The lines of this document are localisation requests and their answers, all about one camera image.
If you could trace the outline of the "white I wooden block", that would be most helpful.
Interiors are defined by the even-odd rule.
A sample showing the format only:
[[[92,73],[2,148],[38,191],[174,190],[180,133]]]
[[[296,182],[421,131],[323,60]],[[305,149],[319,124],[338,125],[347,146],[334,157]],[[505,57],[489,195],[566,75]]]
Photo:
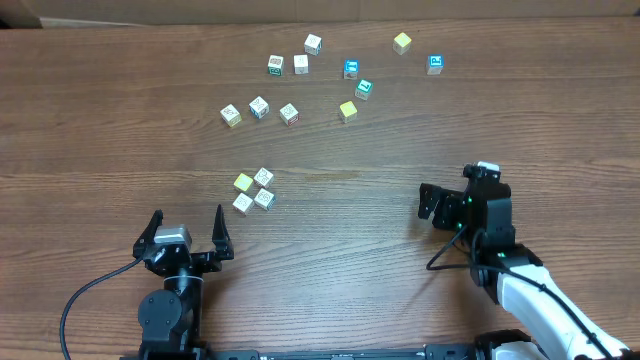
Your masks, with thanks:
[[[275,180],[274,174],[268,169],[262,167],[253,177],[254,182],[261,188],[269,188]]]

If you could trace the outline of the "yellow-top bone wooden block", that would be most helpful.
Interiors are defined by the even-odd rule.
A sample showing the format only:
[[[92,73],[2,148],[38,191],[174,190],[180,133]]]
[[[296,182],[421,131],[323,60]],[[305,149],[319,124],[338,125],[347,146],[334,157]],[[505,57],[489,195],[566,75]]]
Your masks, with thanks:
[[[235,179],[234,188],[242,193],[248,192],[254,183],[254,179],[244,173],[240,173]]]

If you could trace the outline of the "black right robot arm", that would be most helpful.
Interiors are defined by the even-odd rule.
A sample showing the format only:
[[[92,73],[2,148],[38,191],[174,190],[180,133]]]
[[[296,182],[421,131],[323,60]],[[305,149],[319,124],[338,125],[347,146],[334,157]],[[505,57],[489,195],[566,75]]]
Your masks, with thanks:
[[[429,271],[467,269],[478,287],[518,319],[536,341],[487,344],[484,353],[498,358],[536,351],[547,359],[637,359],[639,352],[591,321],[552,279],[532,250],[516,241],[511,189],[498,181],[471,180],[463,191],[421,184],[418,216],[433,218],[437,229],[454,237],[434,256],[439,258],[457,240],[468,247],[465,264],[436,266]]]

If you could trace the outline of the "blue B wooden block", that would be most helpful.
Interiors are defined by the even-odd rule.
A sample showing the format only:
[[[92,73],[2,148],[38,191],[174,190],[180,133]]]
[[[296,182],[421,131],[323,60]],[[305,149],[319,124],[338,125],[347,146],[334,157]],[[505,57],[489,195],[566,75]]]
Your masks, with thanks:
[[[270,211],[275,204],[276,196],[265,188],[261,188],[254,198],[254,202],[262,209]]]

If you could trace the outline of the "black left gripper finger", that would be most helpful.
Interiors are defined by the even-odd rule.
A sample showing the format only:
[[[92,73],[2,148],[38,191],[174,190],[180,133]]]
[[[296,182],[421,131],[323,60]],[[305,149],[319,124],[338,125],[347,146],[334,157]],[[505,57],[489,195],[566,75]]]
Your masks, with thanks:
[[[163,211],[155,210],[148,225],[138,237],[132,248],[132,256],[135,259],[141,259],[146,252],[147,248],[154,243],[154,237],[158,228],[163,222]]]
[[[215,257],[220,261],[234,259],[234,247],[224,218],[224,210],[219,204],[216,210],[211,241],[214,244]]]

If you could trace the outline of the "red-top C wooden block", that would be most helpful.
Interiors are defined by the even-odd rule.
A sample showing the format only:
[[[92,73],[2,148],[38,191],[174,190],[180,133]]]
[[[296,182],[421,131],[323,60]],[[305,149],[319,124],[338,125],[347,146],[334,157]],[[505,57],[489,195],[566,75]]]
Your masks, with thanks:
[[[255,206],[254,200],[245,193],[239,193],[236,199],[232,203],[233,208],[246,216]]]

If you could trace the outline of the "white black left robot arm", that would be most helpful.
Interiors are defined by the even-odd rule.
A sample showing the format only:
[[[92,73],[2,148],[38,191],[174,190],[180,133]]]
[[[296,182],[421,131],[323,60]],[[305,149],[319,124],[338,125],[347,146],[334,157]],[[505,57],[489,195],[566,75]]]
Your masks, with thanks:
[[[218,207],[212,229],[213,248],[191,250],[184,225],[164,226],[163,212],[154,212],[133,245],[133,256],[163,279],[163,287],[144,297],[138,307],[142,328],[139,359],[212,359],[213,351],[200,339],[203,275],[222,270],[234,258],[224,211]]]

